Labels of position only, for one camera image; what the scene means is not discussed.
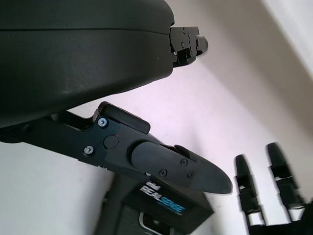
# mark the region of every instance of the black panel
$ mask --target black panel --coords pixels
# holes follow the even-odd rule
[[[0,127],[167,77],[168,35],[131,30],[0,31]]]
[[[169,34],[174,23],[164,0],[2,0],[4,29],[133,29]]]

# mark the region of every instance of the metal bracket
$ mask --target metal bracket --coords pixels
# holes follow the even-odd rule
[[[174,68],[193,63],[208,50],[208,42],[199,36],[197,27],[172,27],[170,40]]]
[[[140,180],[148,173],[186,188],[231,192],[221,169],[183,147],[165,147],[149,130],[146,121],[104,102],[90,118],[65,111],[0,129],[0,136]]]

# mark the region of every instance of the black device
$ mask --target black device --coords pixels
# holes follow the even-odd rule
[[[279,190],[281,202],[286,209],[289,218],[288,224],[268,225],[264,209],[257,199],[257,191],[253,175],[245,160],[244,155],[238,155],[235,159],[237,170],[236,182],[239,192],[241,210],[245,215],[247,229],[250,235],[313,235],[313,202],[305,203],[301,197],[299,188],[290,167],[277,143],[267,145],[268,157],[271,162],[269,167],[274,181]],[[304,209],[301,219],[294,221],[291,210]],[[249,215],[259,213],[262,225],[251,225]]]
[[[213,214],[205,195],[116,174],[94,235],[186,235]]]
[[[172,27],[164,0],[0,1],[0,140],[25,142],[135,179],[230,193],[217,166],[149,135],[111,104],[66,109],[167,77],[208,49],[197,27]]]

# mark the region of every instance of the white background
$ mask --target white background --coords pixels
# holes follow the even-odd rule
[[[209,41],[209,52],[168,78],[73,112],[88,117],[101,101],[109,101],[147,120],[151,133],[164,143],[185,146],[232,180],[234,158],[246,154],[269,223],[286,222],[265,146],[280,143],[309,200],[313,195],[309,73],[259,1],[168,3],[175,26],[197,25]],[[0,143],[0,149],[0,234],[92,234],[111,183],[110,172],[23,143]],[[245,234],[236,188],[232,195],[208,198],[216,213],[194,234]]]

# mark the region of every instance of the black plastic cover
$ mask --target black plastic cover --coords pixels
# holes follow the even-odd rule
[[[2,0],[0,128],[172,73],[164,0]]]
[[[2,0],[0,30],[130,29],[169,34],[164,0]]]

